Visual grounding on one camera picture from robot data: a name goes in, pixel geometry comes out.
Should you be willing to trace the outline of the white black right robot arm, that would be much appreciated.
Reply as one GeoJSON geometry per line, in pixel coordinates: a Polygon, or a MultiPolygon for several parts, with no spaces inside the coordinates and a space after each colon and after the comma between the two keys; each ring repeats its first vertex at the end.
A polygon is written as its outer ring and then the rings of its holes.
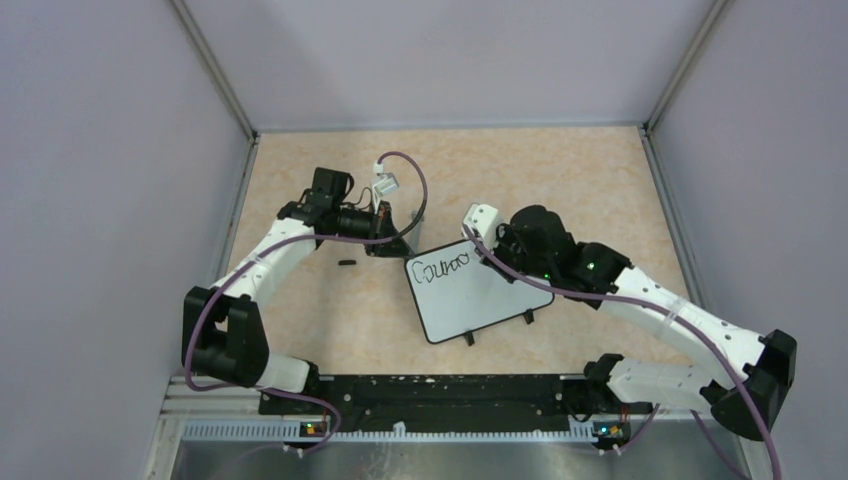
{"type": "Polygon", "coordinates": [[[584,369],[586,397],[600,412],[652,403],[710,414],[726,430],[763,442],[795,379],[797,340],[722,319],[662,286],[630,258],[597,242],[577,242],[555,212],[531,205],[504,220],[488,204],[462,222],[483,265],[507,282],[617,316],[684,354],[688,366],[605,354],[584,369]]]}

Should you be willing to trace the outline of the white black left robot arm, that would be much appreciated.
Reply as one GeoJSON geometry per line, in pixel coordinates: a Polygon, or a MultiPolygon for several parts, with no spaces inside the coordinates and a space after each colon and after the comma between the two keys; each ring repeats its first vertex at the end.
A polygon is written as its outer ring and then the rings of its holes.
{"type": "Polygon", "coordinates": [[[374,169],[371,203],[363,210],[346,203],[350,174],[318,167],[310,188],[278,212],[261,242],[210,287],[194,287],[183,306],[183,366],[187,373],[227,384],[282,390],[297,413],[319,404],[320,386],[310,364],[272,353],[262,310],[286,277],[326,240],[360,243],[371,256],[402,257],[409,246],[395,228],[384,195],[398,189],[394,174],[374,169]]]}

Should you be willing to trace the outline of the white board with black frame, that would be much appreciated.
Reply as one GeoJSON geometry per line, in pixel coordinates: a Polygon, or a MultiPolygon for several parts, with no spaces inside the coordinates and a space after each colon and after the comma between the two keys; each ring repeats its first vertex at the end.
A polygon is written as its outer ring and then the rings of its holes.
{"type": "Polygon", "coordinates": [[[504,279],[484,265],[474,245],[461,240],[423,252],[404,263],[416,311],[430,344],[464,337],[494,324],[545,308],[554,295],[504,279]]]}

